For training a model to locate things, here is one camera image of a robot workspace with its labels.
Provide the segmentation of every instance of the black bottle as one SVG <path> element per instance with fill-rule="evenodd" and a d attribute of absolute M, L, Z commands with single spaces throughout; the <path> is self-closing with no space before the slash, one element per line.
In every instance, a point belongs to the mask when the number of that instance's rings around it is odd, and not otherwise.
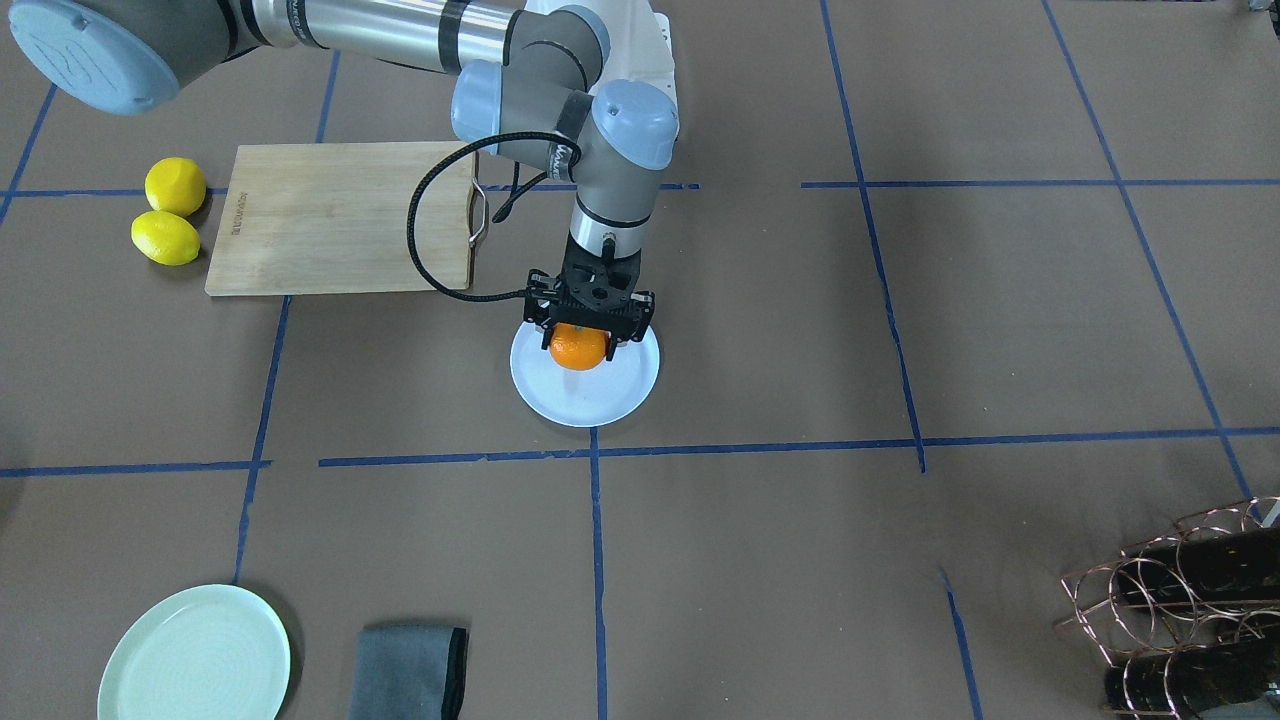
<path fill-rule="evenodd" d="M 1210 603 L 1271 601 L 1280 603 L 1280 527 L 1221 536 L 1175 546 L 1146 550 L 1138 555 L 1160 562 L 1134 562 L 1119 577 L 1119 600 L 1147 605 L 1139 588 L 1157 603 L 1185 603 L 1187 587 Z"/>
<path fill-rule="evenodd" d="M 1125 700 L 1124 674 L 1124 666 L 1107 670 L 1107 703 L 1112 708 L 1175 710 L 1185 719 L 1199 717 L 1216 707 L 1274 700 L 1280 687 L 1280 639 L 1251 639 L 1134 659 L 1129 662 L 1128 682 L 1133 707 Z M 1138 720 L 1139 716 L 1120 717 Z"/>

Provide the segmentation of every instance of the blue joint cap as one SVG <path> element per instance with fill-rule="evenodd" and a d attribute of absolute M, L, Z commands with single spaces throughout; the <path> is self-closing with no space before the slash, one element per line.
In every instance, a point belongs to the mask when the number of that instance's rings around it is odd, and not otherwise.
<path fill-rule="evenodd" d="M 588 26 L 591 27 L 591 32 L 595 33 L 595 38 L 600 41 L 600 64 L 609 61 L 609 28 L 605 27 L 604 20 L 600 15 L 595 14 L 595 10 L 590 8 L 584 8 L 581 5 L 564 5 L 563 8 L 556 8 L 556 12 L 564 10 L 567 13 L 573 13 L 575 15 L 582 18 Z"/>
<path fill-rule="evenodd" d="M 609 81 L 591 102 L 591 119 L 604 140 L 627 160 L 646 170 L 671 164 L 680 133 L 676 105 L 646 82 Z"/>
<path fill-rule="evenodd" d="M 115 20 L 70 0 L 14 0 L 9 29 L 31 64 L 86 105 L 138 115 L 178 96 L 169 63 Z"/>
<path fill-rule="evenodd" d="M 463 142 L 475 142 L 498 135 L 502 127 L 502 65 L 488 60 L 467 63 L 453 87 L 449 109 L 453 135 Z M 489 152 L 498 154 L 497 147 Z"/>

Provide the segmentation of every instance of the towel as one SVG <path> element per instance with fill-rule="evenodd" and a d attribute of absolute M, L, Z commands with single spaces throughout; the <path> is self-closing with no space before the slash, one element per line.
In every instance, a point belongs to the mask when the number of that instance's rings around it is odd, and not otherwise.
<path fill-rule="evenodd" d="M 383 625 L 360 632 L 347 720 L 457 720 L 467 670 L 467 632 L 443 625 Z"/>

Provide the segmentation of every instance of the small white plate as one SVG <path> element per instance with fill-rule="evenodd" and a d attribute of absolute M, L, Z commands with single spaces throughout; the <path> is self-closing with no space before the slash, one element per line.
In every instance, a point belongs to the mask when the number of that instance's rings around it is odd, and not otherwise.
<path fill-rule="evenodd" d="M 271 607 L 234 585 L 163 600 L 102 673 L 99 720 L 271 720 L 289 683 L 289 641 Z"/>
<path fill-rule="evenodd" d="M 590 370 L 566 370 L 543 350 L 543 333 L 521 323 L 511 343 L 511 379 L 535 413 L 571 428 L 607 425 L 627 416 L 658 382 L 658 336 L 653 328 L 613 360 Z"/>

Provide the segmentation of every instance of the metal ring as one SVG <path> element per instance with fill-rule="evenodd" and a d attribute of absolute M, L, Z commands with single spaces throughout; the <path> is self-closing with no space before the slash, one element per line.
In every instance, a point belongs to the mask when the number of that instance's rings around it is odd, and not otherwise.
<path fill-rule="evenodd" d="M 475 250 L 476 245 L 479 245 L 480 241 L 484 240 L 486 234 L 489 234 L 489 196 L 485 195 L 484 188 L 480 187 L 480 183 L 476 182 L 476 178 L 471 178 L 471 187 L 475 188 L 476 193 L 480 195 L 480 200 L 484 201 L 484 213 L 480 214 L 480 229 L 474 231 L 471 233 L 471 237 L 467 238 L 467 245 L 471 247 L 471 250 Z M 471 217 L 475 215 L 474 213 L 475 199 L 476 196 L 472 195 L 471 204 L 468 205 L 468 215 L 467 215 L 468 225 L 471 224 Z"/>

